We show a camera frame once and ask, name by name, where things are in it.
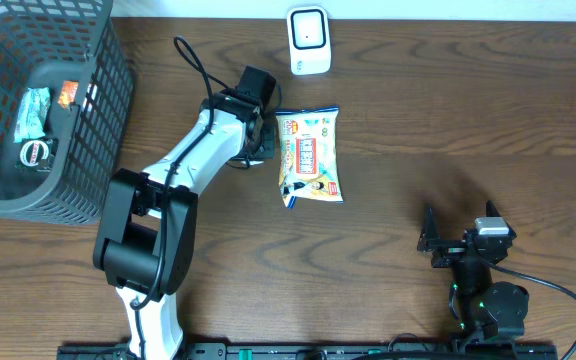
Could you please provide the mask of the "yellow snack bag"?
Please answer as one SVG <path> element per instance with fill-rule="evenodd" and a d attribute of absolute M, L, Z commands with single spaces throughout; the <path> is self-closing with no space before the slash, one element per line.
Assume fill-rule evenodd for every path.
<path fill-rule="evenodd" d="M 279 192 L 292 209 L 299 198 L 342 203 L 336 156 L 338 106 L 279 109 Z"/>

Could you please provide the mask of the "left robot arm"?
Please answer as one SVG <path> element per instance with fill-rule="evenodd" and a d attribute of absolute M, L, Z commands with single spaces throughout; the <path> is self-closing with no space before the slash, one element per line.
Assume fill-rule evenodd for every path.
<path fill-rule="evenodd" d="M 176 293 L 194 253 L 199 197 L 234 159 L 264 150 L 264 117 L 274 91 L 224 89 L 162 159 L 111 178 L 93 250 L 125 306 L 130 359 L 172 359 L 184 342 Z"/>

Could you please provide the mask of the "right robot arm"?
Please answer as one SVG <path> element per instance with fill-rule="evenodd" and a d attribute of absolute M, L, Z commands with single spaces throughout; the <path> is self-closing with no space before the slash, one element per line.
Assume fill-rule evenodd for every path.
<path fill-rule="evenodd" d="M 495 282 L 491 268 L 508 256 L 515 231 L 492 202 L 486 214 L 474 220 L 459 240 L 443 238 L 433 210 L 425 209 L 417 250 L 432 254 L 431 266 L 448 268 L 453 285 L 449 309 L 461 332 L 451 339 L 451 350 L 481 352 L 485 347 L 514 350 L 514 340 L 525 334 L 529 294 L 510 282 Z"/>

